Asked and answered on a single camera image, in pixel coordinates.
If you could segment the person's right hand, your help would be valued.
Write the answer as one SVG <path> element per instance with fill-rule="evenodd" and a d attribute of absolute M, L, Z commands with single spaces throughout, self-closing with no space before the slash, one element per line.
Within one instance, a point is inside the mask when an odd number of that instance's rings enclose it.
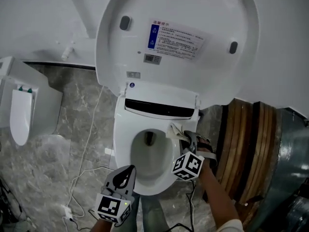
<path fill-rule="evenodd" d="M 213 156 L 212 146 L 208 139 L 202 137 L 197 138 L 197 154 L 209 159 Z"/>

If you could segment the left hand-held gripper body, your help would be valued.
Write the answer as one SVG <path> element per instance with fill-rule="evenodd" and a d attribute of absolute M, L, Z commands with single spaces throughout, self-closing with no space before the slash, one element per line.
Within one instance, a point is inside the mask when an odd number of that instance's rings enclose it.
<path fill-rule="evenodd" d="M 116 188 L 113 177 L 116 170 L 108 174 L 101 192 L 97 194 L 95 212 L 99 218 L 115 224 L 123 224 L 132 210 L 135 201 L 133 190 L 136 180 L 136 167 L 132 172 L 130 181 L 125 188 Z"/>

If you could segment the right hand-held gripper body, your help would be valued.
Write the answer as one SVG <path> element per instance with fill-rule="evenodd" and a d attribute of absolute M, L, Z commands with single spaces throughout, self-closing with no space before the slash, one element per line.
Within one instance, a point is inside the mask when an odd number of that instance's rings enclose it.
<path fill-rule="evenodd" d="M 198 133 L 196 134 L 197 138 L 205 138 Z M 180 157 L 174 160 L 171 173 L 182 180 L 193 180 L 199 176 L 205 159 L 210 161 L 210 166 L 215 167 L 217 165 L 217 157 L 214 152 L 213 156 L 209 159 L 199 156 L 197 152 L 191 153 L 190 151 L 184 151 L 183 149 Z"/>

